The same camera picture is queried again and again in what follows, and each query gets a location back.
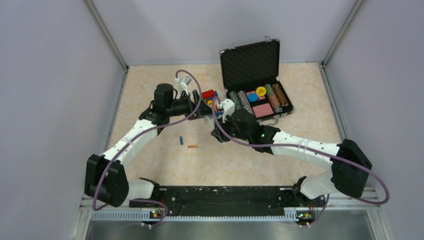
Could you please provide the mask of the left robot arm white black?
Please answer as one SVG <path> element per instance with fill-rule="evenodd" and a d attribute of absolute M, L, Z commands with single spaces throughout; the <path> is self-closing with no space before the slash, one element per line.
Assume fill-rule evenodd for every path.
<path fill-rule="evenodd" d="M 148 142 L 169 126 L 171 117 L 185 116 L 188 120 L 195 120 L 212 114 L 211 107 L 196 90 L 192 94 L 183 90 L 179 98 L 175 97 L 176 93 L 171 84 L 158 84 L 149 108 L 139 116 L 130 131 L 109 150 L 88 158 L 85 195 L 113 207 L 133 199 L 141 199 L 149 207 L 160 202 L 161 194 L 155 190 L 158 183 L 145 178 L 128 180 L 131 162 Z"/>

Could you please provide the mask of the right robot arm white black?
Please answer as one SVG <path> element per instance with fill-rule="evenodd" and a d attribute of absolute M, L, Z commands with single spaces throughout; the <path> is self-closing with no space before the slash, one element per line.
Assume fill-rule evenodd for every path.
<path fill-rule="evenodd" d="M 360 198 L 372 164 L 353 140 L 325 143 L 297 137 L 277 127 L 261 125 L 244 109 L 218 120 L 211 135 L 219 142 L 238 139 L 260 153 L 290 156 L 320 166 L 325 172 L 301 177 L 294 186 L 293 200 L 307 206 L 313 199 L 340 192 Z"/>

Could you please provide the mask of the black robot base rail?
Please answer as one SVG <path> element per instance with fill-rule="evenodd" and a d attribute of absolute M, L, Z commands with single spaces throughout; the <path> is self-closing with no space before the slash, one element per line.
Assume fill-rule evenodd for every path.
<path fill-rule="evenodd" d="M 294 220 L 323 207 L 323 195 L 309 199 L 289 186 L 159 186 L 149 202 L 131 208 L 168 208 L 167 220 Z M 290 208 L 302 208 L 300 214 Z"/>

